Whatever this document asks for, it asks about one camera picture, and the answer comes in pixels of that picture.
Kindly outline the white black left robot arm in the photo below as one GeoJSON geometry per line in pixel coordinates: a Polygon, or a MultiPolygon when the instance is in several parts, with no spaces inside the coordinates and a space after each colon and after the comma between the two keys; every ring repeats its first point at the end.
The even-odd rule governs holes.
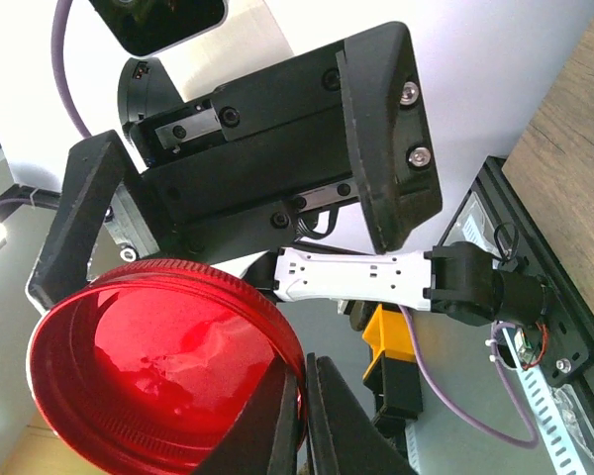
{"type": "Polygon", "coordinates": [[[27,293],[42,311],[89,287],[102,226],[131,266],[221,270],[272,301],[328,298],[532,325],[540,277],[471,243],[404,252],[443,200],[410,33],[387,23],[218,86],[70,151],[27,293]]]}

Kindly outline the orange candy bin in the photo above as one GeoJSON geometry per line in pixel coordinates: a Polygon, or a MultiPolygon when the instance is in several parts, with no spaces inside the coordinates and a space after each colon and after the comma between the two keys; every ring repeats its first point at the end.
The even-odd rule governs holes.
{"type": "Polygon", "coordinates": [[[363,333],[370,349],[370,361],[362,376],[363,384],[372,392],[381,392],[381,360],[416,363],[416,354],[406,319],[390,304],[378,304],[363,333]]]}

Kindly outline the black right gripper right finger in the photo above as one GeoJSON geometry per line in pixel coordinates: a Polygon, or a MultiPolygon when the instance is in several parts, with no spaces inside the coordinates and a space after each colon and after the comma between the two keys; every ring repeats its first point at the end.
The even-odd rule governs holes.
{"type": "Polygon", "coordinates": [[[374,427],[330,357],[307,355],[306,384],[309,474],[415,472],[374,427]]]}

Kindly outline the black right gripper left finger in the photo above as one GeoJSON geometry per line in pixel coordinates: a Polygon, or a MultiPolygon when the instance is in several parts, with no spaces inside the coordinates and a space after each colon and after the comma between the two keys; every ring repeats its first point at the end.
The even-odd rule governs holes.
{"type": "Polygon", "coordinates": [[[272,363],[238,419],[196,474],[294,474],[299,435],[297,380],[272,363]]]}

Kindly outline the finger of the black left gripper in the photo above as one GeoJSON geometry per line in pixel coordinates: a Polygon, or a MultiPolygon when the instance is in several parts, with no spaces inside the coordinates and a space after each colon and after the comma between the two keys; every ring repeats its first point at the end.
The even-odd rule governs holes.
{"type": "Polygon", "coordinates": [[[87,285],[93,247],[121,185],[141,201],[142,180],[116,131],[70,149],[58,208],[27,284],[27,297],[38,311],[49,311],[87,285]]]}

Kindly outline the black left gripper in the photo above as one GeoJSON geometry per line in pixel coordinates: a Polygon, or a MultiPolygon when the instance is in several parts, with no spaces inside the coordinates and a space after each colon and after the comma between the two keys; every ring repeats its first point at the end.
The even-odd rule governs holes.
{"type": "Polygon", "coordinates": [[[443,208],[401,22],[220,85],[127,132],[147,166],[149,227],[169,257],[215,263],[283,246],[299,217],[353,204],[357,190],[374,251],[393,252],[443,208]]]}

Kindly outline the red jar lid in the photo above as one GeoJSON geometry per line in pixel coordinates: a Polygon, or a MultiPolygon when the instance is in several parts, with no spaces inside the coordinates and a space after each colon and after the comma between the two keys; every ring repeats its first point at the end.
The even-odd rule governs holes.
{"type": "Polygon", "coordinates": [[[215,267],[153,259],[56,304],[31,336],[27,376],[46,423],[99,469],[190,474],[277,360],[303,403],[303,349],[269,300],[215,267]]]}

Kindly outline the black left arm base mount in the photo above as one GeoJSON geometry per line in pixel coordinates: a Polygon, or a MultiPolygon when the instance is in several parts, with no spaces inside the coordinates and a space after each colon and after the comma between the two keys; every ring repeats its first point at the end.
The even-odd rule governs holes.
{"type": "Polygon", "coordinates": [[[471,189],[482,199],[505,252],[514,256],[508,267],[540,278],[552,295],[541,363],[548,384],[578,381],[594,392],[594,316],[503,173],[505,162],[487,157],[471,189]]]}

